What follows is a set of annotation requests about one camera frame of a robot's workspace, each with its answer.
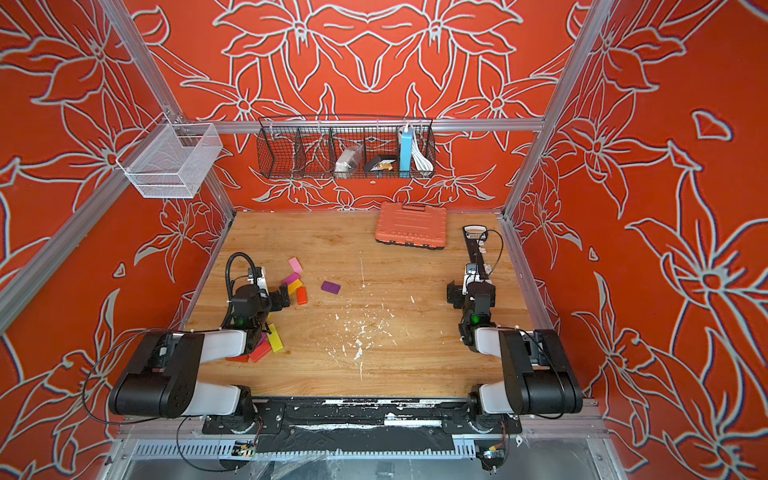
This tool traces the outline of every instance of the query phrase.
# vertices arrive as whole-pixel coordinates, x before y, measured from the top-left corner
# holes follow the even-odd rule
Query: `blue power bank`
[[[411,148],[413,145],[413,129],[402,132],[400,139],[400,178],[411,177]]]

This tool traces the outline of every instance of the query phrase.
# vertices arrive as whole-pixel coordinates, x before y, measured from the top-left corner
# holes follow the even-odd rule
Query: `orange block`
[[[294,281],[293,281],[293,283],[291,283],[291,284],[288,286],[288,294],[290,295],[291,293],[293,293],[293,292],[297,291],[297,290],[299,289],[299,287],[300,287],[300,286],[303,286],[303,285],[304,285],[304,284],[303,284],[303,283],[301,283],[301,280],[294,280]]]
[[[306,287],[300,286],[296,289],[296,299],[299,301],[299,305],[306,304]]]

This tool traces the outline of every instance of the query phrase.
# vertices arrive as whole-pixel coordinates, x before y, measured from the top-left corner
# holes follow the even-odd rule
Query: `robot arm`
[[[447,300],[454,308],[462,309],[458,325],[462,342],[473,352],[500,358],[504,373],[501,382],[475,386],[469,402],[475,413],[580,412],[581,390],[558,334],[554,330],[526,333],[499,328],[491,321],[496,288],[482,256],[488,231],[483,226],[469,225],[463,232],[470,263],[465,268],[463,285],[448,285]]]
[[[475,345],[479,353],[500,358],[504,374],[501,382],[476,389],[483,412],[527,415],[581,411],[581,390],[554,330],[524,333],[478,328]]]
[[[242,355],[246,332],[150,332],[139,343],[109,395],[118,415],[173,419],[181,415],[231,415],[240,387],[197,381],[201,363]]]
[[[230,267],[236,257],[249,263],[249,283],[233,292]],[[252,353],[269,313],[290,306],[290,298],[285,286],[268,293],[264,269],[254,266],[245,253],[234,253],[227,261],[225,280],[229,307],[221,329],[145,335],[110,393],[112,413],[166,419],[221,415],[235,433],[255,425],[248,387],[198,382],[197,370],[201,363]]]

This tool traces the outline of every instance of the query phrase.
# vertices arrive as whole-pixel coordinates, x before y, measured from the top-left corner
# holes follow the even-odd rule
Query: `white mesh basket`
[[[124,169],[128,180],[144,198],[193,198],[222,148],[216,128],[183,137],[169,124],[157,128],[162,130]]]

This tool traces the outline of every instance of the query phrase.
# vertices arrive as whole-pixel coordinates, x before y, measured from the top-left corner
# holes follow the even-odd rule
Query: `toolbox handle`
[[[403,205],[402,209],[403,210],[414,210],[416,212],[424,212],[424,211],[426,211],[426,207],[424,207],[423,205],[422,206],[419,206],[419,205]]]

